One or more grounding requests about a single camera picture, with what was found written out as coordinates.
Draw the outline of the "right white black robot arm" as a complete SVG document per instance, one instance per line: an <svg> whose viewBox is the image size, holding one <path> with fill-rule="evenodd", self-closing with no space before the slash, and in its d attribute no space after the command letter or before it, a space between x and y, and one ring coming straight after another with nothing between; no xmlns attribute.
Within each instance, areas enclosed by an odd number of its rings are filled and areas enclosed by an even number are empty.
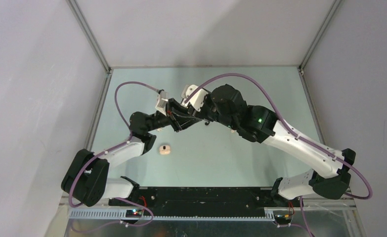
<svg viewBox="0 0 387 237"><path fill-rule="evenodd" d="M227 84L213 91L192 85L183 96L182 104L190 115L223 124L245 140L275 147L310 166L309 171L275 181L271 200L276 206L311 194L327 199L345 195L351 174L344 162L353 163L353 150L323 146L282 121L272 110L247 104L240 91Z"/></svg>

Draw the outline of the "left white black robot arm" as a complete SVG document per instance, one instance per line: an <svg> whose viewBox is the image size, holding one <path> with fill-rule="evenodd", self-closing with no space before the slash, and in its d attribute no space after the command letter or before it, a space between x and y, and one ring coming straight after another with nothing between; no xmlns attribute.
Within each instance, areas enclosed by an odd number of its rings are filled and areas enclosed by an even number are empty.
<svg viewBox="0 0 387 237"><path fill-rule="evenodd" d="M200 122L198 115L204 104L204 98L183 99L181 103L160 99L155 113L134 112L130 116L127 140L97 154L87 149L79 150L61 183L61 189L69 195L69 205L90 207L106 198L121 198L130 206L137 204L140 192L135 185L127 178L112 178L109 172L149 152L156 141L151 131L171 126L179 132Z"/></svg>

